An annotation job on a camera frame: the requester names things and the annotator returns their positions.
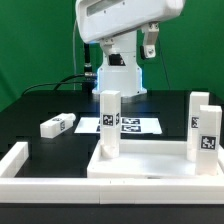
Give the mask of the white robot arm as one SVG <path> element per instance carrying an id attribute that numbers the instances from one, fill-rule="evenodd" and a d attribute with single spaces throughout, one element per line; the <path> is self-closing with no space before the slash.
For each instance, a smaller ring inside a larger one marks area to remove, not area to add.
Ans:
<path id="1" fill-rule="evenodd" d="M 104 90 L 121 93 L 129 100 L 145 94 L 142 69 L 136 53 L 156 56 L 161 22 L 178 17 L 186 0 L 77 0 L 76 20 L 85 43 L 98 43 L 103 63 L 97 70 L 95 94 Z"/>

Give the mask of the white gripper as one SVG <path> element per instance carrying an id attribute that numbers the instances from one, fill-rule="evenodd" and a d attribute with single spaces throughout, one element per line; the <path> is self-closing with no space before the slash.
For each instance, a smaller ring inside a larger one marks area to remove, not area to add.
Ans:
<path id="1" fill-rule="evenodd" d="M 156 56 L 155 45 L 159 34 L 159 24 L 151 22 L 178 17 L 185 2 L 186 0 L 77 0 L 76 20 L 82 40 L 85 43 L 100 41 L 100 45 L 113 45 L 113 36 L 142 26 L 144 38 L 140 53 L 143 59 L 150 59 Z"/>

